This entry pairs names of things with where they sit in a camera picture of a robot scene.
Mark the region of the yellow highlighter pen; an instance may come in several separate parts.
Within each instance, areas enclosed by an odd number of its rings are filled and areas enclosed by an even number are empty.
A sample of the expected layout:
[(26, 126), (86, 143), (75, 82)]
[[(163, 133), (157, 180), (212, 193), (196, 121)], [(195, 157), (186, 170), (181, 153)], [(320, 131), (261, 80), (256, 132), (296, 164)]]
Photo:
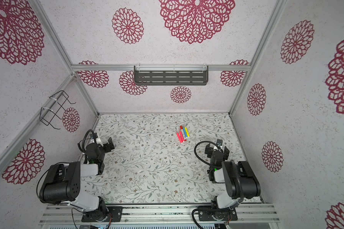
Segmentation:
[(188, 132), (188, 129), (186, 127), (184, 127), (186, 132), (187, 132), (187, 138), (190, 138), (190, 135), (189, 135), (189, 132)]

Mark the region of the white marker pen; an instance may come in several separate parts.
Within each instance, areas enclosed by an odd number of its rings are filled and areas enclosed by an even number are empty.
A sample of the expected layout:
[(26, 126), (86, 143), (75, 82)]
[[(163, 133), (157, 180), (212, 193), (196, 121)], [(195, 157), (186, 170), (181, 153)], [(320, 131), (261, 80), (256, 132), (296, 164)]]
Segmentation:
[(184, 132), (183, 126), (180, 126), (180, 134), (181, 134), (183, 140), (186, 141), (186, 134), (185, 134), (185, 132)]

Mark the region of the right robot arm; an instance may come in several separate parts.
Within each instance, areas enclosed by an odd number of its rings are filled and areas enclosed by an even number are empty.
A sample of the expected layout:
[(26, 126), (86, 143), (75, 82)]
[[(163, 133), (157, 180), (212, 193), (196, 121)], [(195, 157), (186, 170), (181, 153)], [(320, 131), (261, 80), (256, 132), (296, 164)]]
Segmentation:
[(204, 153), (210, 159), (209, 180), (225, 185), (225, 190), (211, 201), (212, 209), (235, 208), (243, 200), (261, 195), (260, 183), (247, 161), (229, 160), (228, 148), (212, 142), (208, 142)]

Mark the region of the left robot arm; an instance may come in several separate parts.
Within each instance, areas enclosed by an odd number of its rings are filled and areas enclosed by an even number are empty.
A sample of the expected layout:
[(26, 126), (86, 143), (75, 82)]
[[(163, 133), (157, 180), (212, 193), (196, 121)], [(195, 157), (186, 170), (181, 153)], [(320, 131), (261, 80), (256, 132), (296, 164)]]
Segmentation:
[(107, 143), (100, 138), (85, 148), (88, 163), (80, 161), (60, 162), (50, 166), (45, 180), (37, 193), (42, 203), (68, 204), (89, 218), (102, 220), (109, 214), (102, 197), (94, 196), (81, 189), (81, 178), (102, 175), (105, 154), (115, 149), (111, 137)]

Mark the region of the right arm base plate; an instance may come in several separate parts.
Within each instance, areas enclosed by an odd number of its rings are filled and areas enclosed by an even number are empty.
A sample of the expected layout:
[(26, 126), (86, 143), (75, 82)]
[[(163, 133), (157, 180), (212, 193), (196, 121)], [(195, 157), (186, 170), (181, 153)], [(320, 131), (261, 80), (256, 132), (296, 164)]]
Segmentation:
[(236, 221), (238, 216), (235, 208), (212, 209), (208, 206), (199, 206), (198, 217), (200, 221)]

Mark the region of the aluminium front rail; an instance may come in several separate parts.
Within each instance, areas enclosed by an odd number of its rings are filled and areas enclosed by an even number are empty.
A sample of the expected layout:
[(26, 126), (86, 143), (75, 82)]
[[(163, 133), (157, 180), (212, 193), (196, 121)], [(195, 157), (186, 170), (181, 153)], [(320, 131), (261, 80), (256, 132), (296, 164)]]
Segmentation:
[(120, 222), (112, 225), (128, 224), (192, 224), (204, 223), (279, 223), (279, 216), (272, 204), (243, 203), (236, 207), (236, 221), (200, 221), (198, 207), (209, 204), (110, 204), (108, 207), (123, 207)]

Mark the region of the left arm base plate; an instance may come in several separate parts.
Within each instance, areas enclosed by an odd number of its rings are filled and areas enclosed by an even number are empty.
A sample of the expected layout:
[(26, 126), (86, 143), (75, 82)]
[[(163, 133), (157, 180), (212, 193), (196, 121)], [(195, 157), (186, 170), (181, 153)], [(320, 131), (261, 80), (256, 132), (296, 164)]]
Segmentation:
[(90, 212), (84, 212), (81, 222), (120, 222), (123, 207), (106, 207)]

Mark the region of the grey slotted wall shelf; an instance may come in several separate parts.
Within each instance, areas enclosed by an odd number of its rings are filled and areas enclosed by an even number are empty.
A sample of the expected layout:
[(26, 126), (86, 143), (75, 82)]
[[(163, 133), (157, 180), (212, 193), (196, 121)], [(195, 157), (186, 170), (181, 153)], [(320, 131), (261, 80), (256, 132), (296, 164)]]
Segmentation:
[(134, 82), (138, 86), (204, 86), (209, 80), (209, 68), (142, 67), (134, 66)]

